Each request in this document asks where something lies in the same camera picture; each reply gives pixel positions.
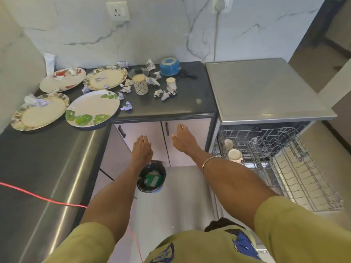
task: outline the person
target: person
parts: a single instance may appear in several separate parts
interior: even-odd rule
[[[277,195],[245,166],[203,151],[185,125],[178,125],[172,140],[203,171],[224,209],[256,232],[277,263],[351,262],[350,232]],[[139,174],[152,155],[147,137],[139,137],[129,167],[96,194],[80,225],[44,263],[107,262],[126,232]],[[250,232],[229,220],[219,220],[205,231],[168,237],[144,262],[259,261]]]

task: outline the bracelet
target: bracelet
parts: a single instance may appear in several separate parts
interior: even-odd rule
[[[202,165],[202,174],[204,174],[204,167],[205,167],[205,164],[210,160],[210,159],[213,159],[213,158],[220,158],[218,156],[213,156],[211,158],[208,158],[207,160],[205,160],[204,164]]]

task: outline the wall socket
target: wall socket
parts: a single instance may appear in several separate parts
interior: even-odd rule
[[[212,14],[217,14],[217,11],[215,9],[215,6],[217,4],[218,0],[212,0],[212,7],[211,7],[211,13]],[[233,0],[224,0],[225,3],[225,8],[221,13],[229,13],[232,11],[232,6],[233,6]]]
[[[126,1],[106,2],[108,14],[113,21],[130,21]]]

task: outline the hand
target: hand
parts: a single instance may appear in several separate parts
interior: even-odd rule
[[[178,124],[177,135],[172,135],[172,141],[173,146],[177,150],[184,152],[186,155],[189,155],[193,151],[201,149],[200,146],[197,144],[195,137],[183,124]]]
[[[132,165],[142,169],[151,162],[152,155],[151,143],[147,140],[147,136],[138,137],[133,146]]]

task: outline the lower dishwasher rack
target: lower dishwasher rack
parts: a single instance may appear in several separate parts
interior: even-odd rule
[[[228,159],[226,139],[241,151],[243,165],[279,195],[313,212],[342,209],[339,194],[328,185],[295,128],[221,126],[212,154]]]

